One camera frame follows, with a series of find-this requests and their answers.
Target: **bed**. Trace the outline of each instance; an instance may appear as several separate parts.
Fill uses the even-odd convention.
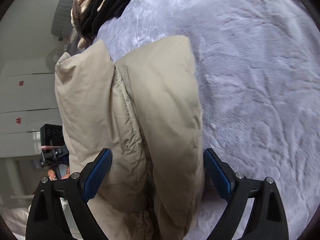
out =
[[[161,38],[183,34],[196,57],[203,147],[247,177],[273,177],[289,237],[297,239],[320,203],[320,33],[299,0],[132,0],[106,22],[114,61]],[[206,184],[196,227],[206,239],[226,203]],[[250,214],[248,201],[234,239]]]

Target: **folded jacket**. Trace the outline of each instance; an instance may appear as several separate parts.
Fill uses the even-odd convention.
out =
[[[93,0],[87,8],[81,20],[81,34],[87,38],[95,37],[100,27],[113,17],[120,17],[131,0],[105,0],[98,12],[103,0]]]
[[[102,148],[110,172],[88,205],[110,240],[182,240],[200,205],[202,109],[188,38],[173,36],[116,63],[103,41],[65,53],[55,71],[71,172]]]

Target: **metal screw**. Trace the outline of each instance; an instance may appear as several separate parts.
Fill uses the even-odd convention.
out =
[[[77,179],[77,178],[79,178],[79,176],[80,176],[79,172],[74,172],[71,174],[71,178],[73,178],[73,179]]]
[[[267,182],[268,182],[269,184],[272,184],[272,183],[274,182],[274,180],[273,180],[273,178],[267,177]]]
[[[46,183],[48,180],[49,180],[48,177],[43,177],[43,178],[41,179],[41,182],[42,182],[42,183]]]
[[[241,173],[241,172],[236,172],[236,177],[237,177],[238,179],[243,179],[243,178],[244,178],[244,175],[243,175],[243,173]]]

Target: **gray quilted cushion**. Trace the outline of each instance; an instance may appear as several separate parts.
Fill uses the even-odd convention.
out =
[[[72,31],[71,24],[72,0],[59,0],[54,13],[51,34],[58,37],[69,38]]]

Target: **blue gripper pad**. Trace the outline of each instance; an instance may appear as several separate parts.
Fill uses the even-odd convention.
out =
[[[217,189],[219,196],[228,203],[231,200],[231,182],[222,171],[222,168],[212,157],[208,150],[204,151],[204,167],[210,175],[210,178]]]
[[[105,175],[110,170],[111,163],[112,153],[107,149],[84,183],[82,198],[85,203],[95,197]]]

